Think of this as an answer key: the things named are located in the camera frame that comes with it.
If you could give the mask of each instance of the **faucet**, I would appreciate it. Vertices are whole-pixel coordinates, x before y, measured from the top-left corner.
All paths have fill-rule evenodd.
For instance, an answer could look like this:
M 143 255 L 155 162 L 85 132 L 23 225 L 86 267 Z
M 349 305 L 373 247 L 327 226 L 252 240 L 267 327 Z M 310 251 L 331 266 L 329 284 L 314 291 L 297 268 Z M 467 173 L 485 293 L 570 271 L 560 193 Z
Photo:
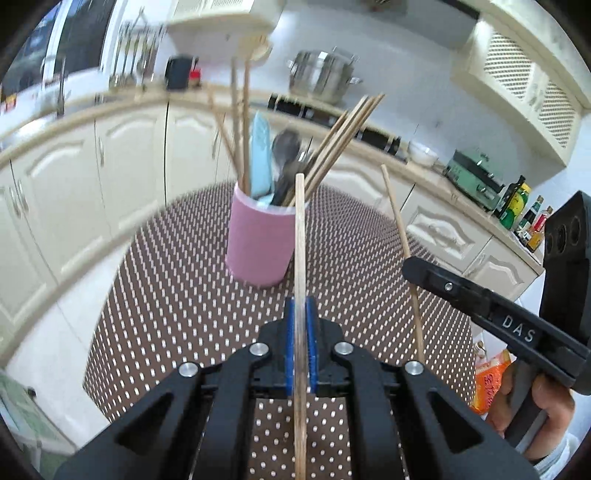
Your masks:
M 56 113 L 58 117 L 64 116 L 66 113 L 66 96 L 64 94 L 64 85 L 66 84 L 66 56 L 60 55 L 48 55 L 41 61 L 41 67 L 39 68 L 39 73 L 43 75 L 43 69 L 45 68 L 45 63 L 48 60 L 61 60 L 61 76 L 60 76 L 60 91 L 57 95 L 57 109 Z

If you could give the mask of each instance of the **sink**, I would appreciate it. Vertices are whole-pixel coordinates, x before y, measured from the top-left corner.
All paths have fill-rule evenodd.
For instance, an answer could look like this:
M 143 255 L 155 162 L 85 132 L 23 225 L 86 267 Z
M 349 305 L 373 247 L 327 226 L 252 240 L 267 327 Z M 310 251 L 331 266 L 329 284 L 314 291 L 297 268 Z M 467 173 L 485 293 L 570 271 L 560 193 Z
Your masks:
M 37 135 L 42 132 L 48 125 L 58 122 L 63 118 L 67 118 L 73 113 L 83 112 L 89 108 L 93 108 L 98 105 L 104 105 L 106 103 L 116 102 L 119 97 L 115 95 L 96 95 L 92 100 L 84 100 L 81 102 L 72 102 L 66 105 L 63 116 L 57 116 L 57 113 L 53 112 L 48 115 L 44 115 L 39 118 L 35 118 L 26 125 L 23 125 L 18 130 L 14 131 L 7 137 L 0 140 L 0 152 L 7 148 L 17 145 L 25 140 Z

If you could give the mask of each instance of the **window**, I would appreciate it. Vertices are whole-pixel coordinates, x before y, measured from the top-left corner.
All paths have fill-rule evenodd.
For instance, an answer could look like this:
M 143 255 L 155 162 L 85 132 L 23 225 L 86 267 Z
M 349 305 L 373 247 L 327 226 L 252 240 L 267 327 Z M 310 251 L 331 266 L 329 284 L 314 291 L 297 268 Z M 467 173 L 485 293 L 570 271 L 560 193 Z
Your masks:
M 3 98 L 41 83 L 42 75 L 39 70 L 41 68 L 41 62 L 47 54 L 49 38 L 60 5 L 57 4 L 41 20 L 37 28 L 21 47 L 12 65 L 10 65 L 10 68 L 2 79 Z
M 115 0 L 73 0 L 57 47 L 66 58 L 66 72 L 72 74 L 100 66 L 100 55 Z M 57 61 L 55 73 L 61 72 Z

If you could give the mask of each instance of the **stainless steel pot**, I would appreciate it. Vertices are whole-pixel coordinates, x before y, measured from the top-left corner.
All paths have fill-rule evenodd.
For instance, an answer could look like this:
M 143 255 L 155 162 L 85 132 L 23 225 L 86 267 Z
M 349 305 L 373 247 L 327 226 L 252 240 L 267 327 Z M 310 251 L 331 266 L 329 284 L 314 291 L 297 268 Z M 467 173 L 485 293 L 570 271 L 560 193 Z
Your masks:
M 363 82 L 353 77 L 353 65 L 358 59 L 338 47 L 333 48 L 332 53 L 303 50 L 295 60 L 287 63 L 291 69 L 290 92 L 326 103 L 338 103 L 349 85 Z

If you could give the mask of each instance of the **white bowl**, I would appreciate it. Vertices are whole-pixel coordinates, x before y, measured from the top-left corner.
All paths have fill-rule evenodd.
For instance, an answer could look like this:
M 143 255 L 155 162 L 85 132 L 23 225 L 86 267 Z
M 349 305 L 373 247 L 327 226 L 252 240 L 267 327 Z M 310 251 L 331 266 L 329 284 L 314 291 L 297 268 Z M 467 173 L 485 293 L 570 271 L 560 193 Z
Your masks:
M 408 143 L 408 156 L 413 162 L 423 167 L 432 167 L 439 158 L 430 148 L 413 141 Z

